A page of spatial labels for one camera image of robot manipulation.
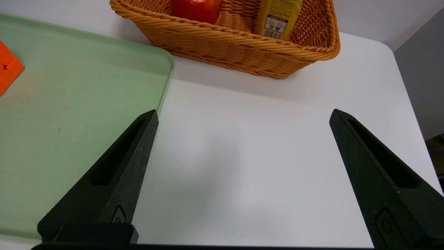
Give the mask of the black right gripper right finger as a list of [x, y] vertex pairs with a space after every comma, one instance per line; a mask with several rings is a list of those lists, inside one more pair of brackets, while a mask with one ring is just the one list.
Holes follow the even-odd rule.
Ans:
[[444, 199], [355, 117], [329, 124], [376, 248], [442, 248]]

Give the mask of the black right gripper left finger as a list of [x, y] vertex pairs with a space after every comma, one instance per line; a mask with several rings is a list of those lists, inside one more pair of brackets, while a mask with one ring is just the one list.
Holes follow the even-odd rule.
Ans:
[[43, 243], [73, 223], [130, 224], [157, 133], [156, 110], [138, 116], [40, 220]]

